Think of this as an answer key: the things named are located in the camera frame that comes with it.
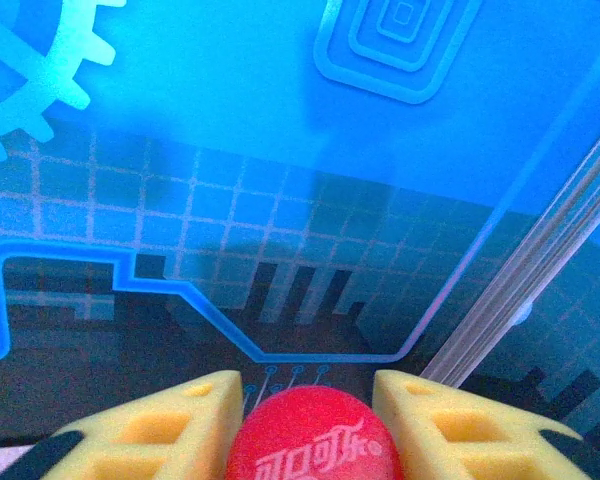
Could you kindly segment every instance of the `yellow foam block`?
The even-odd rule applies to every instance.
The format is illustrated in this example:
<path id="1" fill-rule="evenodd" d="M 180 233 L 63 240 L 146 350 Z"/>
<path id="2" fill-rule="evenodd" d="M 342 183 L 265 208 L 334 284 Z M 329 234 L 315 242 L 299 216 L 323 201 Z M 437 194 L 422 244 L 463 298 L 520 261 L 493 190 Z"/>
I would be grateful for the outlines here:
<path id="1" fill-rule="evenodd" d="M 585 480 L 540 430 L 568 427 L 393 370 L 376 372 L 373 410 L 391 431 L 410 480 Z"/>
<path id="2" fill-rule="evenodd" d="M 240 373 L 212 373 L 65 426 L 85 438 L 44 479 L 221 479 L 241 423 Z"/>

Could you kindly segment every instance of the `coca-cola logo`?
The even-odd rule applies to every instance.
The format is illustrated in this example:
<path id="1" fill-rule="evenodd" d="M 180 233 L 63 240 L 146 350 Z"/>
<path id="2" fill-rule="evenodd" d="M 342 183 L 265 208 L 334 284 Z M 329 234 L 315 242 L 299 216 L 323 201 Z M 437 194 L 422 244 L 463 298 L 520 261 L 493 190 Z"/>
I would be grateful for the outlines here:
<path id="1" fill-rule="evenodd" d="M 316 475 L 355 462 L 359 457 L 382 455 L 375 440 L 358 435 L 364 418 L 353 426 L 335 425 L 313 442 L 296 448 L 284 448 L 255 461 L 254 480 L 319 480 Z"/>

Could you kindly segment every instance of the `red ball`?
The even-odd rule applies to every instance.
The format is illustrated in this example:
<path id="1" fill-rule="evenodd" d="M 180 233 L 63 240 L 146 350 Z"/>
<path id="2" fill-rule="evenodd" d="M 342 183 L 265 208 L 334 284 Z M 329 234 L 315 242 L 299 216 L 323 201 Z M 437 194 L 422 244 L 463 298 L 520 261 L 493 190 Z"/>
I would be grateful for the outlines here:
<path id="1" fill-rule="evenodd" d="M 254 410 L 238 432 L 227 480 L 403 480 L 391 434 L 335 388 L 295 387 Z"/>

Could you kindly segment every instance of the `gear graphic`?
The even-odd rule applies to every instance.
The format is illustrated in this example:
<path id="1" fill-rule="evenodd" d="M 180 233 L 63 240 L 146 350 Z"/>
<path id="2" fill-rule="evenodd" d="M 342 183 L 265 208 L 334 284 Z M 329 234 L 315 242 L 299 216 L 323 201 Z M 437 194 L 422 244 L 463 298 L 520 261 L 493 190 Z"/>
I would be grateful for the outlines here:
<path id="1" fill-rule="evenodd" d="M 0 60 L 27 82 L 0 102 L 0 136 L 21 128 L 39 142 L 53 138 L 42 113 L 60 100 L 76 109 L 89 105 L 89 95 L 73 80 L 83 60 L 111 65 L 115 50 L 93 33 L 98 5 L 122 7 L 126 0 L 62 0 L 55 37 L 46 56 L 0 23 Z M 0 143 L 0 162 L 7 152 Z"/>

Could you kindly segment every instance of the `yellow foam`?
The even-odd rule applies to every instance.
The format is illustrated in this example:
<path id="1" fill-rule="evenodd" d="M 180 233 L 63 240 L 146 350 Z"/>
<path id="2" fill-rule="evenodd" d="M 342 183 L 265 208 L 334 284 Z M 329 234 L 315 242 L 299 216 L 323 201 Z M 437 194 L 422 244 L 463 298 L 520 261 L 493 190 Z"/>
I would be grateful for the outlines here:
<path id="1" fill-rule="evenodd" d="M 242 423 L 240 373 L 221 371 L 86 417 L 45 480 L 217 480 Z"/>
<path id="2" fill-rule="evenodd" d="M 373 410 L 391 431 L 409 480 L 586 480 L 545 441 L 554 420 L 393 370 L 376 372 Z"/>

